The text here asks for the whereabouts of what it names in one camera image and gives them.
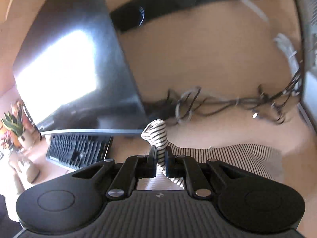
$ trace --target keyboard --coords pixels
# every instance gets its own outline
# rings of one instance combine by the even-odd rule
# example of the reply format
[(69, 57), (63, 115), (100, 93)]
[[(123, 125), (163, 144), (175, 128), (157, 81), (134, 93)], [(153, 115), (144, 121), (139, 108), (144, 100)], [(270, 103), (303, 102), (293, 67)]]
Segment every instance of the keyboard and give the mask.
[(51, 136), (46, 157), (55, 164), (78, 170), (104, 160), (111, 136), (55, 134)]

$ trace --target green plant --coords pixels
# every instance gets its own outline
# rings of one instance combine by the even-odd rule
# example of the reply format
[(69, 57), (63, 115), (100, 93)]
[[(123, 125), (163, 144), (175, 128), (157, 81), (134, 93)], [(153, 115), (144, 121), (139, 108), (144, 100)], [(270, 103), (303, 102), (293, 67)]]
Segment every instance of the green plant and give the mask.
[(4, 114), (4, 118), (1, 119), (2, 124), (8, 130), (12, 131), (16, 136), (20, 137), (24, 132), (24, 126), (22, 124), (22, 112), (19, 111), (17, 117), (10, 112)]

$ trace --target black and white striped fabric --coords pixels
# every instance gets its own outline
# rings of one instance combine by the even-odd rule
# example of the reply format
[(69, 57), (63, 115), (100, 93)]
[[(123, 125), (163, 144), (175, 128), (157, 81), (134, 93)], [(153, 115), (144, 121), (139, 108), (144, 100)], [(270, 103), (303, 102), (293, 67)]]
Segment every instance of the black and white striped fabric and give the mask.
[[(156, 146), (158, 167), (164, 175), (166, 175), (164, 154), (166, 146), (172, 148), (174, 155), (191, 156), (200, 163), (206, 163), (209, 158), (215, 158), (272, 180), (277, 180), (282, 174), (281, 153), (271, 147), (238, 144), (210, 149), (180, 148), (167, 140), (166, 126), (163, 120), (151, 122), (142, 132), (141, 137), (147, 140), (150, 145)], [(184, 186), (181, 178), (170, 180), (180, 187)]]

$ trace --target metal screw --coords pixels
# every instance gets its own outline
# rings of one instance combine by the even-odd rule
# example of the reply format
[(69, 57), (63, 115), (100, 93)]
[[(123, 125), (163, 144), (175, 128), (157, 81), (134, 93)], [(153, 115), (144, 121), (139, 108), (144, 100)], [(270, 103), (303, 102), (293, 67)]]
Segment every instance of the metal screw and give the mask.
[(121, 189), (112, 189), (108, 191), (108, 195), (111, 197), (121, 197), (124, 194), (124, 191)]
[(198, 197), (208, 197), (208, 196), (210, 196), (211, 191), (208, 189), (199, 189), (199, 190), (196, 190), (195, 194)]

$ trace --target striped cloth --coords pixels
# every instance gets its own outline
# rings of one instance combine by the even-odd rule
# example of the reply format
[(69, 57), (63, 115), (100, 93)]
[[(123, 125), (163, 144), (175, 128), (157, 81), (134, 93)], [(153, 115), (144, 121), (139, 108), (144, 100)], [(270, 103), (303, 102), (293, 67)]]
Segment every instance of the striped cloth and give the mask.
[[(166, 126), (163, 120), (151, 122), (142, 132), (141, 137), (157, 149), (157, 164), (166, 176), (165, 148), (170, 146), (173, 155), (186, 155), (199, 163), (206, 163), (215, 158), (259, 176), (281, 181), (281, 153), (271, 147), (256, 144), (238, 144), (222, 148), (188, 149), (180, 148), (167, 140)], [(171, 178), (172, 182), (184, 187), (182, 178)]]

